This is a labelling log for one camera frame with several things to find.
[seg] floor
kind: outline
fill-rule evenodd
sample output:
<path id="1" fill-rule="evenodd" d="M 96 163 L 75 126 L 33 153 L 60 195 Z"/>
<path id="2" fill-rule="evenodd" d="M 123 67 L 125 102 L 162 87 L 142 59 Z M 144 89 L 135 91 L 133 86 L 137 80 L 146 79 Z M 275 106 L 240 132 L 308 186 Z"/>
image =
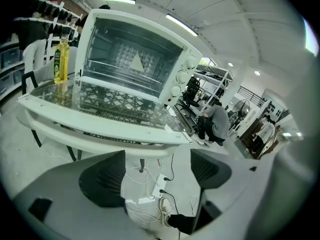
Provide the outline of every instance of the floor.
<path id="1" fill-rule="evenodd" d="M 18 122 L 15 108 L 17 107 L 17 97 L 20 95 L 21 90 L 12 93 L 0 107 L 0 179 L 11 199 L 42 173 L 71 161 L 65 145 L 60 145 L 58 142 L 39 134 L 39 139 L 42 142 L 42 147 L 39 148 L 34 142 L 31 131 Z M 195 206 L 195 209 L 197 208 L 197 197 L 200 194 L 200 187 L 191 171 L 190 149 L 206 149 L 244 158 L 231 139 L 227 139 L 222 147 L 217 143 L 208 147 L 199 145 L 195 141 L 192 144 L 178 147 L 173 158 L 174 180 L 167 181 L 165 191 L 174 196 L 179 213 L 186 216 L 192 216 L 192 205 Z M 91 156 L 95 155 L 83 152 L 82 159 Z M 171 161 L 171 156 L 162 159 L 161 172 L 170 179 L 173 177 Z M 159 217 L 157 210 L 159 199 L 151 200 L 148 198 L 155 186 L 155 180 L 148 171 L 157 176 L 161 171 L 161 161 L 146 160 L 145 162 L 148 170 L 145 169 L 143 173 L 140 173 L 137 168 L 140 166 L 140 161 L 136 158 L 126 158 L 127 169 L 122 182 L 121 194 L 126 199 L 128 214 L 139 227 L 154 237 L 162 240 L 177 240 L 177 229 L 165 227 L 156 220 Z M 172 197 L 167 194 L 164 194 L 164 197 L 169 199 L 174 209 Z"/>

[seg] storage bin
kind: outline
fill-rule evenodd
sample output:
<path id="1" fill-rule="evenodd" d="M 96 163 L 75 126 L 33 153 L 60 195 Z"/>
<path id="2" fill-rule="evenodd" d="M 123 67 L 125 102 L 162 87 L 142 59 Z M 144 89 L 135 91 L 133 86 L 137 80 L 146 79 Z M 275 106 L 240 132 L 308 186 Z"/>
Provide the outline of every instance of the storage bin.
<path id="1" fill-rule="evenodd" d="M 21 82 L 21 77 L 24 74 L 24 72 L 25 72 L 24 67 L 19 68 L 13 72 L 13 81 L 15 85 Z"/>
<path id="2" fill-rule="evenodd" d="M 20 61 L 20 50 L 18 47 L 5 50 L 2 55 L 4 68 Z"/>
<path id="3" fill-rule="evenodd" d="M 14 85 L 14 72 L 0 78 L 0 95 Z"/>

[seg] bottle label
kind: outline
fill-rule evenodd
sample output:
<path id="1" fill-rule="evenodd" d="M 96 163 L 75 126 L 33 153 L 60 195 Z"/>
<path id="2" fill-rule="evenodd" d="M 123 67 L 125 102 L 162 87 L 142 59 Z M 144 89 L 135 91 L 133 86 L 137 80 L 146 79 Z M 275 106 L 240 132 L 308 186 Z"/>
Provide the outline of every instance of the bottle label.
<path id="1" fill-rule="evenodd" d="M 54 78 L 60 78 L 60 50 L 55 50 L 54 53 L 54 64 L 53 64 L 53 74 Z"/>

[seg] chair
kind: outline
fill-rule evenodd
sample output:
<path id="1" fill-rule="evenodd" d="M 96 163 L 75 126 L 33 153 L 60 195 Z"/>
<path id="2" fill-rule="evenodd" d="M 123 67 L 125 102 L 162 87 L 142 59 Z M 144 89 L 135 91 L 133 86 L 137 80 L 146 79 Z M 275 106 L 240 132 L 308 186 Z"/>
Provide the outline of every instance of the chair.
<path id="1" fill-rule="evenodd" d="M 199 91 L 199 88 L 200 88 L 200 81 L 192 76 L 188 82 L 188 88 L 186 92 L 182 95 L 182 99 L 184 103 L 183 104 L 177 103 L 177 105 L 182 107 L 181 110 L 188 109 L 190 106 L 194 106 L 196 108 L 200 106 L 196 101 L 194 101 L 194 98 L 196 97 L 196 94 Z"/>
<path id="2" fill-rule="evenodd" d="M 75 73 L 75 66 L 76 66 L 76 57 L 77 57 L 77 48 L 76 47 L 70 47 L 69 50 L 69 60 L 68 60 L 68 77 L 72 77 L 72 75 Z M 38 87 L 38 83 L 45 82 L 48 80 L 54 79 L 54 57 L 50 59 L 49 63 L 46 65 L 43 65 L 40 68 L 37 68 L 34 71 L 25 73 L 21 77 L 21 86 L 22 86 L 22 95 L 27 93 L 27 85 L 26 85 L 26 79 L 31 78 L 32 84 L 34 88 Z M 41 147 L 41 142 L 39 140 L 39 137 L 35 130 L 31 129 L 32 135 L 38 144 L 39 148 Z M 69 154 L 73 161 L 76 161 L 76 157 L 74 155 L 74 152 L 70 146 L 67 146 L 67 149 L 69 151 Z M 82 151 L 78 150 L 78 160 L 81 159 Z"/>

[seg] ceiling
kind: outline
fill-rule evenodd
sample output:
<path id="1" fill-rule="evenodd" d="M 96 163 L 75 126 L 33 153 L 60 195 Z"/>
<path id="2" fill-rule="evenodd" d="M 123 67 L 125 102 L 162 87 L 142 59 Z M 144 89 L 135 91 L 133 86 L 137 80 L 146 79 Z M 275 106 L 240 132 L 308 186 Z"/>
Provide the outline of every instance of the ceiling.
<path id="1" fill-rule="evenodd" d="M 91 8 L 106 4 L 83 0 Z M 112 10 L 124 11 L 157 22 L 182 36 L 203 57 L 218 67 L 230 68 L 233 75 L 242 60 L 249 73 L 260 71 L 255 81 L 286 96 L 314 59 L 305 49 L 302 17 L 287 0 L 136 0 L 136 5 L 108 2 Z M 166 19 L 170 13 L 199 33 L 190 35 Z"/>

